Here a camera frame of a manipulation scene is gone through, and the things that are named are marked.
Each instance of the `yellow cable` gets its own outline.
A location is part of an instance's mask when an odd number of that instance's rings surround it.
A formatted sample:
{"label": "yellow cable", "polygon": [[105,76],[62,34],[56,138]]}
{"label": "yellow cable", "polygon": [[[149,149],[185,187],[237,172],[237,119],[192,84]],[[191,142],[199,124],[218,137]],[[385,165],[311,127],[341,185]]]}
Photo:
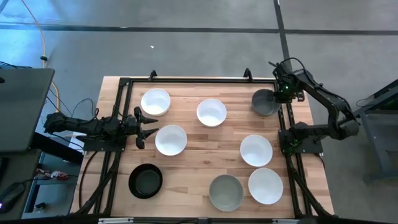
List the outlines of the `yellow cable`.
{"label": "yellow cable", "polygon": [[[42,43],[43,43],[43,56],[46,57],[47,50],[46,50],[46,47],[45,47],[45,39],[44,39],[44,34],[43,34],[42,27],[40,26],[39,22],[37,22],[37,19],[35,18],[35,16],[33,16],[33,13],[30,11],[29,7],[27,7],[27,4],[25,3],[25,1],[24,0],[21,0],[21,1],[25,5],[26,9],[29,11],[30,15],[32,16],[33,20],[36,23],[37,28],[40,31],[40,34],[42,36]],[[46,64],[45,64],[44,60],[42,60],[42,66],[43,66],[43,68],[46,68]],[[57,88],[57,86],[55,85],[54,82],[51,82],[51,85],[54,87],[55,93],[57,95],[57,108],[55,109],[55,112],[58,113],[59,112],[58,109],[60,107],[60,97],[59,97],[59,93],[58,93],[58,88]]]}

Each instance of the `butcher block tabletop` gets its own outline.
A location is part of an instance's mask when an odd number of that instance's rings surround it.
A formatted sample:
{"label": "butcher block tabletop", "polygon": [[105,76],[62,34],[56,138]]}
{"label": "butcher block tabletop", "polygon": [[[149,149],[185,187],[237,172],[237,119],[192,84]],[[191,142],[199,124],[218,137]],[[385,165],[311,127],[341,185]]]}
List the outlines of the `butcher block tabletop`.
{"label": "butcher block tabletop", "polygon": [[[98,117],[111,116],[121,77],[104,77],[97,107]],[[139,150],[135,137],[127,139],[126,149],[121,155],[111,216],[113,217],[210,217],[210,218],[293,218],[294,211],[287,175],[286,161],[280,152],[277,132],[280,129],[278,114],[268,117],[257,115],[251,109],[251,97],[260,89],[273,90],[272,84],[257,83],[134,83],[129,114],[141,105],[141,98],[151,88],[161,88],[171,97],[170,109],[156,117],[157,123],[145,124],[144,129],[162,128],[175,124],[185,130],[188,137],[186,148],[176,156],[165,156],[155,148],[153,134],[146,140],[146,148]],[[124,107],[126,90],[123,92],[120,111]],[[222,101],[228,111],[225,121],[216,128],[207,128],[197,118],[197,106],[208,98]],[[312,124],[308,100],[292,103],[295,122]],[[287,110],[283,106],[286,128],[289,128]],[[282,198],[273,205],[255,201],[248,190],[250,174],[256,170],[240,156],[241,141],[250,134],[268,139],[273,156],[264,167],[277,172],[282,179]],[[86,166],[89,152],[82,163]],[[88,200],[98,186],[104,152],[95,155],[83,180],[82,202]],[[313,154],[302,155],[308,188],[324,208],[333,213],[325,171],[320,158]],[[140,164],[154,164],[162,171],[163,185],[157,195],[149,199],[135,198],[129,191],[128,180],[132,170]],[[243,186],[244,199],[233,212],[216,209],[209,199],[211,181],[221,174],[233,175]],[[79,184],[75,190],[71,212],[78,210]],[[108,196],[105,188],[101,211]],[[304,211],[301,191],[298,190],[300,208]]]}

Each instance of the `wood grain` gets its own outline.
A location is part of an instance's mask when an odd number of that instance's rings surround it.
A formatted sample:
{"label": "wood grain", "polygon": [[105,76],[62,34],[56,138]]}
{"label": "wood grain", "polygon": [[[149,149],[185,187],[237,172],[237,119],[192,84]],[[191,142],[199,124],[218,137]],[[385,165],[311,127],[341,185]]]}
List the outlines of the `wood grain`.
{"label": "wood grain", "polygon": [[[111,114],[119,78],[104,77],[98,100],[99,116]],[[278,116],[275,114],[270,117],[260,117],[251,110],[252,94],[263,88],[272,90],[272,85],[135,83],[129,113],[132,113],[135,106],[140,106],[142,95],[151,88],[166,90],[172,101],[169,111],[157,117],[159,122],[145,125],[144,129],[161,128],[168,124],[179,125],[187,133],[188,144],[182,153],[170,157],[156,151],[155,134],[147,139],[144,150],[138,150],[135,146],[135,138],[129,137],[119,166],[112,216],[228,218],[292,218],[294,216],[285,159],[280,153],[277,138]],[[204,127],[196,116],[198,104],[207,98],[221,100],[228,110],[225,122],[216,128]],[[124,102],[121,104],[120,110],[123,109]],[[298,110],[296,121],[303,119],[312,122],[308,105],[300,103],[294,107]],[[270,140],[273,147],[274,155],[265,167],[276,171],[284,183],[283,196],[273,205],[257,203],[248,190],[248,178],[255,168],[242,160],[239,146],[241,141],[250,134],[264,136]],[[99,152],[88,168],[88,174],[83,183],[83,202],[98,185],[103,156],[104,153]],[[85,156],[81,170],[88,158],[89,155]],[[308,186],[326,206],[326,209],[332,211],[324,170],[322,164],[316,159],[316,157],[307,156],[303,158]],[[143,163],[157,165],[164,176],[161,191],[147,200],[133,197],[127,185],[131,171]],[[244,187],[244,201],[236,211],[221,212],[210,203],[208,188],[211,181],[221,174],[237,177]],[[103,205],[106,202],[106,196],[107,191],[103,197]],[[76,210],[78,210],[78,187],[75,190],[71,211]]]}

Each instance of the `black metal frame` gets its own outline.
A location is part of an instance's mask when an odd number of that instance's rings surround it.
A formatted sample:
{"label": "black metal frame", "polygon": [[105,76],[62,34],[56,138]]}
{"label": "black metal frame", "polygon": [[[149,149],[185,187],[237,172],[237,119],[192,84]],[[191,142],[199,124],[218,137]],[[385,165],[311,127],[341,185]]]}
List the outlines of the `black metal frame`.
{"label": "black metal frame", "polygon": [[[134,83],[262,83],[262,84],[273,84],[274,88],[277,90],[278,86],[277,83],[274,79],[255,79],[252,77],[250,70],[247,68],[244,72],[244,78],[174,78],[174,77],[158,77],[155,71],[152,71],[151,75],[149,78],[120,78],[119,80],[119,86],[118,86],[118,92],[116,94],[116,100],[115,100],[115,108],[113,108],[113,113],[112,116],[117,116],[118,113],[116,111],[116,108],[119,108],[121,105],[121,95],[124,90],[124,88],[127,86],[127,94],[126,94],[126,99],[125,99],[125,104],[124,104],[124,109],[123,109],[123,116],[127,116],[128,111],[129,111],[129,106],[130,106],[130,100],[131,100],[131,95],[132,95],[132,88]],[[290,104],[287,105],[288,108],[288,117],[290,121],[290,125],[294,124],[294,116],[292,112],[292,107]],[[280,124],[280,129],[286,129],[285,126],[285,121],[284,121],[284,113],[282,107],[278,111],[279,115],[279,124]],[[103,161],[103,167],[101,170],[101,178],[100,178],[100,185],[104,185],[104,181],[106,181],[106,176],[108,174],[108,166],[109,166],[109,160],[111,157],[112,152],[105,152],[105,157]],[[115,152],[115,159],[113,161],[113,165],[115,165],[116,170],[114,170],[114,173],[111,178],[111,185],[109,188],[109,194],[108,194],[108,199],[106,202],[104,214],[109,215],[111,214],[111,209],[113,205],[113,198],[114,198],[114,191],[115,191],[115,186],[116,186],[116,179],[118,175],[118,167],[119,167],[119,160],[121,158],[121,152]],[[290,163],[290,156],[286,156],[286,166],[288,167]],[[303,164],[301,160],[301,156],[299,154],[296,155],[296,160],[297,160],[297,170],[302,177],[304,183],[305,183],[305,175],[304,175],[304,169],[303,169]],[[288,176],[289,176],[289,185],[290,185],[290,193],[292,195],[292,203],[293,203],[293,210],[294,210],[294,215],[295,218],[300,218],[302,217],[302,212],[299,207],[299,200],[297,197],[297,189],[295,186],[295,181],[293,178],[293,173],[290,169],[288,169]],[[102,192],[99,194],[99,197],[96,199],[95,202],[95,209],[94,213],[100,213],[100,207],[101,207],[101,199],[102,199]],[[305,213],[311,215],[311,206],[308,202],[308,199],[305,197]]]}

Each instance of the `desk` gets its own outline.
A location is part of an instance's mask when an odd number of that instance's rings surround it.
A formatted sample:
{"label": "desk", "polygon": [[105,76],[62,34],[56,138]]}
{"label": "desk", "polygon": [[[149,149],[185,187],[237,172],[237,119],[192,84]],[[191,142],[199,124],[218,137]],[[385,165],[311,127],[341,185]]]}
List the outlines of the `desk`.
{"label": "desk", "polygon": [[[104,77],[97,107],[99,117],[110,116],[116,98],[120,77]],[[143,94],[151,88],[165,89],[172,99],[169,111],[158,117],[159,122],[144,128],[161,128],[168,124],[181,126],[188,136],[185,150],[177,156],[163,156],[155,149],[155,134],[146,141],[146,148],[135,147],[135,137],[127,139],[122,153],[111,212],[113,217],[218,217],[218,218],[293,218],[292,199],[285,158],[280,152],[277,131],[280,129],[278,115],[258,116],[251,110],[252,94],[263,88],[273,90],[271,84],[251,83],[135,83],[132,88],[129,113],[139,106]],[[206,98],[217,98],[227,107],[225,122],[217,128],[204,127],[196,116],[197,105]],[[312,124],[308,101],[293,103],[296,122]],[[276,171],[282,178],[282,198],[273,205],[257,203],[249,194],[248,178],[256,169],[247,165],[239,154],[241,141],[250,134],[260,134],[273,147],[274,155],[265,167]],[[85,156],[81,171],[91,153]],[[104,153],[99,152],[88,167],[82,187],[85,202],[93,193],[100,179]],[[321,161],[314,155],[303,155],[303,164],[309,189],[325,207],[333,213],[328,184]],[[128,188],[131,171],[140,164],[157,165],[164,177],[160,192],[153,198],[141,200],[132,196]],[[208,188],[211,181],[221,175],[231,174],[244,187],[244,201],[233,212],[221,212],[210,203]],[[108,196],[105,188],[101,211]],[[302,195],[298,190],[300,208],[304,211]],[[78,187],[71,212],[78,210]]]}

